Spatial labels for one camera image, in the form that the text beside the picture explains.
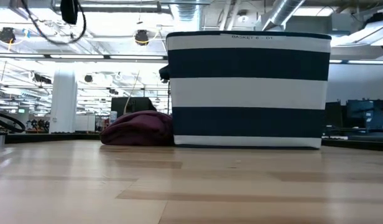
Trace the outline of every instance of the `fabric storage basket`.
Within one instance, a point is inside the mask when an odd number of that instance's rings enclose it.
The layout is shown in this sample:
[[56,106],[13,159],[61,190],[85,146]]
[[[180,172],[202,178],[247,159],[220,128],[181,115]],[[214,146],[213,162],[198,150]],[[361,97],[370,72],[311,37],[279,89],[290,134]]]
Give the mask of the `fabric storage basket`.
[[331,37],[203,31],[167,36],[178,146],[321,146]]

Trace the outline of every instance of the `striped basket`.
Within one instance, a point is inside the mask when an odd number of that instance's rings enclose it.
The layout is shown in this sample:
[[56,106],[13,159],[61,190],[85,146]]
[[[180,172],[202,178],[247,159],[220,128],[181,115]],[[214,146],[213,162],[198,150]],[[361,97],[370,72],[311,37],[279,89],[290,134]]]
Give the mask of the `striped basket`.
[[169,34],[176,145],[320,148],[330,41],[287,32]]

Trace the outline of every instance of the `folded blanket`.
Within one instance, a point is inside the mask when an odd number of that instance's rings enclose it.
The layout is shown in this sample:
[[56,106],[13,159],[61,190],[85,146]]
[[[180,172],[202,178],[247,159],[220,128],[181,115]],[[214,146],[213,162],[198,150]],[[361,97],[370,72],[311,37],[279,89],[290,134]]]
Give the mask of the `folded blanket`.
[[172,117],[139,111],[118,118],[100,134],[103,144],[117,146],[169,146],[173,144]]

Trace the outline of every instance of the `white stripe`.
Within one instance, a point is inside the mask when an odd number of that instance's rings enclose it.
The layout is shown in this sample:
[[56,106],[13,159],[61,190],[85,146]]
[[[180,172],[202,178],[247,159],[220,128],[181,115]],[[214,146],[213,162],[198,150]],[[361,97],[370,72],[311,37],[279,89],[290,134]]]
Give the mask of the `white stripe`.
[[325,109],[327,81],[171,78],[172,106]]
[[175,144],[198,146],[252,146],[252,147],[315,147],[320,148],[321,138],[277,138],[234,136],[175,136]]
[[168,50],[256,48],[330,53],[330,40],[312,37],[276,37],[272,40],[234,39],[231,35],[191,35],[167,38]]

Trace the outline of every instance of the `light wood surface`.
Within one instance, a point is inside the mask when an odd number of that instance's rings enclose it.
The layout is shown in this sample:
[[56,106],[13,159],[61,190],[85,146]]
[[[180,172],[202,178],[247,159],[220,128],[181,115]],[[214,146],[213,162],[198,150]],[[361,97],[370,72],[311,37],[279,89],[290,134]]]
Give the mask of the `light wood surface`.
[[383,223],[383,152],[12,144],[0,223]]

